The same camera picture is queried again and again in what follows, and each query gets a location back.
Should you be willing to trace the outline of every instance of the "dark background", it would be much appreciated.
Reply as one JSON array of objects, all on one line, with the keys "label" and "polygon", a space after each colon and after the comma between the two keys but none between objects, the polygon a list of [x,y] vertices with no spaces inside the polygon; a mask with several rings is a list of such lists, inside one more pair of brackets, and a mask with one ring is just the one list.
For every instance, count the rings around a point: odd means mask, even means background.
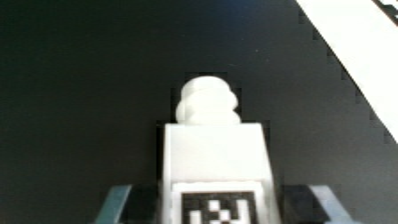
[{"label": "dark background", "polygon": [[395,224],[398,147],[327,49],[292,1],[2,1],[0,221],[86,224],[111,186],[157,183],[175,90],[226,72],[278,182]]}]

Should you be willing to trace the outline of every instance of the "white object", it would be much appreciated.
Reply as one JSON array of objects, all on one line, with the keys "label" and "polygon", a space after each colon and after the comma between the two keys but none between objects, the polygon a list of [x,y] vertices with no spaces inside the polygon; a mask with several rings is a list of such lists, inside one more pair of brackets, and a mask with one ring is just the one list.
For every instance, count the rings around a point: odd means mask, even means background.
[{"label": "white object", "polygon": [[212,76],[189,81],[182,90],[182,102],[176,109],[180,124],[238,124],[240,117],[233,111],[238,99],[228,83]]},{"label": "white object", "polygon": [[[224,80],[192,79],[182,90],[180,124],[166,125],[162,224],[182,224],[187,216],[191,224],[203,224],[201,212],[219,212],[214,224],[253,224],[254,216],[260,224],[281,224],[262,124],[240,124],[237,105]],[[187,213],[185,203],[199,203],[187,197],[198,193],[207,209]],[[238,219],[208,195],[233,197]]]},{"label": "white object", "polygon": [[265,195],[262,224],[281,224],[262,124],[167,124],[164,156],[164,224],[180,224],[171,198],[182,184],[230,182],[215,189],[221,192],[247,181],[258,183]]},{"label": "white object", "polygon": [[398,139],[398,27],[372,0],[297,2]]}]

